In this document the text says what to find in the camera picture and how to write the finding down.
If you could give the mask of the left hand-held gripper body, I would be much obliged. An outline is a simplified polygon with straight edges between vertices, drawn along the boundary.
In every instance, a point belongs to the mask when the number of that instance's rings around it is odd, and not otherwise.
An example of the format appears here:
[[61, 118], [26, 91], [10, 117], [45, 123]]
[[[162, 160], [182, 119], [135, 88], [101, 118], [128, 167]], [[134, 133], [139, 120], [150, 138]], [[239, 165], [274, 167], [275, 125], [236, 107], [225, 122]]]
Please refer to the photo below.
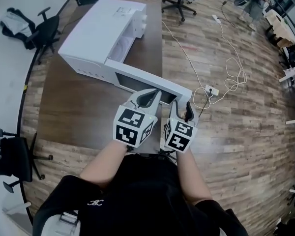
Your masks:
[[138, 148], [152, 133], [155, 115], [145, 113], [132, 101], [120, 105], [113, 122], [113, 139]]

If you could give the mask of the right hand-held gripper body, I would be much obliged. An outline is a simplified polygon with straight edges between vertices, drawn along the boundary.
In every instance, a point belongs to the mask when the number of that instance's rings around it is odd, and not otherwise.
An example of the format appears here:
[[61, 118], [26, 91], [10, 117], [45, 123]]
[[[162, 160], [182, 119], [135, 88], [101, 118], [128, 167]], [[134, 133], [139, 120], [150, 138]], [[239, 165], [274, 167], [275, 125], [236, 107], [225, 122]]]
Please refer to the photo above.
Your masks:
[[164, 129], [164, 147], [185, 153], [198, 132], [197, 127], [187, 122], [168, 118]]

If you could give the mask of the white microwave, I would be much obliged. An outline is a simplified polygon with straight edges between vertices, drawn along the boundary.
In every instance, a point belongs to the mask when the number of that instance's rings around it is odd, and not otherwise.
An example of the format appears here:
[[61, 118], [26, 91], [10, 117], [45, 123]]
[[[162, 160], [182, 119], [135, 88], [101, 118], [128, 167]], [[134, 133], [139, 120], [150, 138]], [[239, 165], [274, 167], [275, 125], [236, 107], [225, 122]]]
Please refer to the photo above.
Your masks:
[[76, 73], [110, 84], [112, 72], [105, 65], [108, 59], [162, 77], [160, 3], [99, 0], [58, 53]]

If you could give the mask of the person's left forearm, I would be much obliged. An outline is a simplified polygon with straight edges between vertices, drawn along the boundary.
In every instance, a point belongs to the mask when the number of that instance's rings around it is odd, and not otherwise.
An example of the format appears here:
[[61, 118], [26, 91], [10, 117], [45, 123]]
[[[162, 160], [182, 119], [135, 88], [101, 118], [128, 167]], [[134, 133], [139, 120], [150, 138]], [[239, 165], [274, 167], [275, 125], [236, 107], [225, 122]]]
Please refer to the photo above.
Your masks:
[[126, 144], [110, 141], [81, 171], [80, 178], [106, 188], [115, 177], [126, 152]]

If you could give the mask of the person's right forearm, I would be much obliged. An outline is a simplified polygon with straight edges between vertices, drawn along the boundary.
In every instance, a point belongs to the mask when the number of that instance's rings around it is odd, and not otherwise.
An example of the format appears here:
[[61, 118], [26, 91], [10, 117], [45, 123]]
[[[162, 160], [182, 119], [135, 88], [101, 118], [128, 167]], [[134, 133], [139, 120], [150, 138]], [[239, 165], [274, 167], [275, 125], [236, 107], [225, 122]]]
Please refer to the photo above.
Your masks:
[[190, 148], [185, 153], [176, 152], [179, 182], [188, 202], [193, 205], [212, 200], [212, 194], [204, 181]]

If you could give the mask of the person's black shirt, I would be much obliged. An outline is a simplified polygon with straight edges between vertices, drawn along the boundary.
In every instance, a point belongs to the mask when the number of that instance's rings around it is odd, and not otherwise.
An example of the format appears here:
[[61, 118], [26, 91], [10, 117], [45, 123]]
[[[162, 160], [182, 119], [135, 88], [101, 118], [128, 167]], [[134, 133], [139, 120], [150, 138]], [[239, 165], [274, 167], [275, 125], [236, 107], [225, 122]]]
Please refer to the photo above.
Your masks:
[[78, 212], [80, 236], [248, 236], [231, 209], [214, 200], [188, 203], [174, 163], [137, 154], [124, 157], [105, 190], [64, 176], [36, 213], [33, 236], [68, 211]]

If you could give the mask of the black high-back office chair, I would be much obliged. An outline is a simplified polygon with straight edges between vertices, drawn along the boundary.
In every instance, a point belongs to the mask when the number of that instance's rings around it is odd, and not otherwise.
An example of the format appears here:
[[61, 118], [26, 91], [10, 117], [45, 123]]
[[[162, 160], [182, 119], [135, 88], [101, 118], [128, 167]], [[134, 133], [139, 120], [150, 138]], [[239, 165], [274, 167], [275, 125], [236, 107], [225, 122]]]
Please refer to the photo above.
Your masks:
[[46, 12], [49, 9], [50, 7], [47, 7], [38, 13], [38, 16], [42, 16], [43, 18], [43, 22], [38, 25], [27, 18], [19, 9], [15, 9], [12, 7], [7, 9], [7, 11], [21, 16], [26, 22], [29, 23], [29, 27], [32, 31], [32, 35], [30, 37], [26, 37], [21, 33], [13, 35], [12, 31], [10, 31], [6, 26], [3, 25], [3, 23], [0, 22], [0, 26], [2, 28], [1, 32], [3, 35], [22, 41], [24, 47], [27, 50], [32, 50], [36, 48], [40, 52], [39, 56], [37, 57], [38, 64], [41, 64], [41, 57], [48, 49], [50, 49], [52, 53], [55, 51], [53, 44], [59, 41], [59, 38], [56, 38], [56, 35], [61, 34], [61, 32], [58, 30], [59, 16], [56, 15], [47, 18]]

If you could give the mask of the white plastic box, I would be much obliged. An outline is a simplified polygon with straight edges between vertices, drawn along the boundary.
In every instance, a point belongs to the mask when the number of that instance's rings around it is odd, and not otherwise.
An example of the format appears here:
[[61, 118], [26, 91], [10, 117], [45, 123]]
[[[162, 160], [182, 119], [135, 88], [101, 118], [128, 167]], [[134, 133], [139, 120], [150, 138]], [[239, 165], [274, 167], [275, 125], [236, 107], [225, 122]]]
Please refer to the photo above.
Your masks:
[[41, 236], [80, 236], [78, 211], [63, 212], [47, 219]]

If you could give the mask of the black mesh office chair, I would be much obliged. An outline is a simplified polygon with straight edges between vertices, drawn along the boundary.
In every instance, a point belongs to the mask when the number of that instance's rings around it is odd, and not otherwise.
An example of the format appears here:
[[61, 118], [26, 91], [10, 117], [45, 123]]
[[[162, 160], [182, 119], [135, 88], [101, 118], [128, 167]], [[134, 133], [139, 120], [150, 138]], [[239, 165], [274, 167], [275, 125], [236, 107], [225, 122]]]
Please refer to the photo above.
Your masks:
[[13, 187], [23, 181], [32, 182], [33, 173], [36, 173], [39, 180], [45, 178], [44, 174], [39, 173], [35, 159], [51, 161], [54, 157], [51, 154], [47, 157], [34, 155], [36, 137], [37, 134], [34, 134], [29, 146], [25, 137], [0, 129], [0, 176], [18, 178], [10, 184], [3, 182], [9, 193], [13, 193]]

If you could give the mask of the table with yellow cloth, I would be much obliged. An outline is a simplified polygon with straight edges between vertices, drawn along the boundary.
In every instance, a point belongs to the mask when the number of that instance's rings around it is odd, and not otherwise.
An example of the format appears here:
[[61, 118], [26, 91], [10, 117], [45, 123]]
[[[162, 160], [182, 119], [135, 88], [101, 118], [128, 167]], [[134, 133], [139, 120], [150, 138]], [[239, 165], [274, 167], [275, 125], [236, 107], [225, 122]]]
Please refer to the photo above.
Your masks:
[[275, 11], [270, 10], [265, 14], [269, 27], [265, 30], [268, 40], [279, 48], [287, 48], [295, 45], [295, 35], [290, 26]]

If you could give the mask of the white garment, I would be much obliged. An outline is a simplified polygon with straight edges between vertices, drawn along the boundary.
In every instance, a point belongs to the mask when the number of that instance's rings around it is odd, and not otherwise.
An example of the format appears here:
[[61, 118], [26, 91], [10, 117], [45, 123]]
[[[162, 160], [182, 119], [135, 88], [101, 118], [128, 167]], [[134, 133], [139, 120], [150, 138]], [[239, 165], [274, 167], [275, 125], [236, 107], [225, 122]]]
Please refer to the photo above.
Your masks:
[[30, 29], [30, 25], [26, 22], [21, 16], [7, 11], [3, 17], [1, 18], [1, 23], [6, 26], [10, 31], [12, 31], [13, 35], [21, 33], [26, 37], [30, 37], [32, 35], [32, 31]]

